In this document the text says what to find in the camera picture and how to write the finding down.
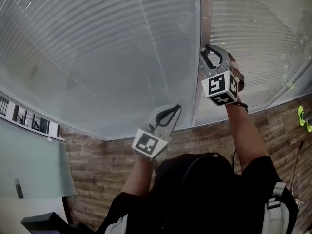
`window blind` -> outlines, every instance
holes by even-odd
[[[251,110],[268,107],[271,98],[309,66],[311,25],[312,0],[213,0],[210,43],[236,59],[245,76],[240,97]],[[224,118],[225,109],[203,94],[197,124]]]
[[[103,139],[168,103],[188,127],[198,34],[194,0],[0,0],[0,91]]]
[[[312,93],[312,65],[295,82],[289,81],[289,89],[279,97],[271,106],[277,106],[309,93]]]

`backpack strap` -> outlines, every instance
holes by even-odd
[[[286,234],[289,222],[289,211],[280,201],[286,183],[277,182],[272,197],[264,205],[264,219],[261,234]]]
[[[128,214],[121,217],[117,223],[107,226],[104,234],[125,234],[127,230]]]

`wooden wall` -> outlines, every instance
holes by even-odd
[[[312,95],[251,114],[251,117],[288,188],[291,187],[298,147],[305,140],[296,168],[296,173],[300,173],[300,183],[294,192],[294,197],[305,201],[312,194],[312,133],[298,124],[299,105],[303,105],[306,111],[312,111]],[[74,222],[96,230],[135,161],[136,155],[131,149],[133,140],[106,142],[69,129],[62,129],[62,137],[66,139],[68,160],[78,194],[68,197],[71,216]],[[172,137],[173,142],[159,156],[158,162],[183,153],[205,152],[219,152],[231,161],[235,150],[227,121],[178,131]],[[237,157],[235,171],[240,172]],[[306,204],[300,204],[294,233],[304,233],[311,224],[312,198]]]

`cable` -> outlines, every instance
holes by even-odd
[[[186,177],[187,177],[187,175],[189,174],[189,171],[190,171],[191,168],[195,165],[195,163],[198,162],[200,159],[201,159],[201,158],[197,158],[196,160],[194,160],[194,161],[190,164],[190,166],[188,167],[188,169],[186,170],[186,172],[185,172],[185,174],[184,174],[184,176],[183,176],[183,178],[182,178],[182,181],[181,181],[181,183],[180,183],[180,188],[179,188],[179,191],[178,191],[178,193],[177,193],[177,196],[176,196],[176,199],[175,199],[175,203],[174,203],[174,205],[172,206],[172,208],[170,209],[169,213],[167,214],[167,217],[166,217],[166,219],[165,219],[165,221],[164,221],[164,223],[163,223],[163,225],[162,225],[162,227],[161,227],[163,230],[167,227],[168,222],[169,222],[169,220],[170,220],[170,218],[171,218],[171,216],[172,216],[172,214],[173,214],[173,212],[174,212],[174,210],[175,210],[175,208],[176,208],[176,205],[177,205],[178,202],[179,202],[179,198],[180,198],[180,196],[181,196],[182,188],[183,188],[183,186],[184,186],[184,182],[185,182],[185,180],[186,180]]]
[[[155,173],[157,172],[157,160],[154,159],[154,169],[155,169]]]
[[[295,172],[296,172],[297,163],[298,163],[298,159],[299,159],[299,153],[300,153],[300,150],[301,150],[302,147],[303,147],[303,143],[304,143],[304,140],[301,141],[301,143],[300,143],[300,146],[299,146],[299,149],[298,149],[298,153],[297,153],[296,163],[295,163],[294,169],[293,169],[293,176],[292,176],[292,195],[293,195],[293,192],[294,192],[294,190],[296,189],[296,187],[299,185],[299,181],[300,181],[300,173],[296,173],[296,175],[295,175]],[[298,176],[298,182],[296,183],[296,186],[293,187],[293,184],[294,184],[295,179],[296,179],[297,176]],[[300,201],[298,198],[295,198],[294,200],[295,200],[297,206],[299,207],[301,203],[302,203],[302,204],[307,203],[308,200],[309,200],[311,197],[312,197],[312,195],[310,195],[310,196],[306,199],[305,202]]]
[[[292,182],[292,195],[293,195],[293,191],[296,189],[296,187],[298,186],[299,181],[300,181],[300,173],[297,173],[296,176],[295,176],[295,178],[297,177],[297,175],[298,175],[298,182],[296,183],[296,186],[295,186],[295,187],[293,187],[294,181]],[[297,206],[299,207],[299,205],[300,205],[301,203],[302,203],[302,204],[307,203],[308,200],[309,200],[311,197],[312,197],[312,195],[310,195],[310,196],[306,199],[305,202],[300,201],[298,198],[295,198],[295,201],[296,201],[296,203],[297,203]]]
[[[233,172],[234,172],[234,160],[235,160],[235,154],[236,154],[236,149],[233,153],[233,156],[232,156],[232,168],[233,168]]]
[[[294,169],[293,169],[292,184],[293,184],[294,178],[295,178],[295,175],[294,175],[294,174],[295,174],[296,168],[297,168],[297,163],[298,163],[298,159],[299,159],[299,153],[300,153],[300,150],[301,150],[302,147],[303,147],[303,144],[304,144],[304,140],[301,141],[300,146],[299,146],[299,149],[298,149],[298,152],[297,152],[296,163],[294,164]]]

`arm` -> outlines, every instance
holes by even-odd
[[[226,105],[234,144],[242,171],[256,158],[268,155],[263,139],[245,108]]]
[[[139,197],[145,196],[150,189],[153,166],[152,161],[137,156],[136,162],[121,192]]]

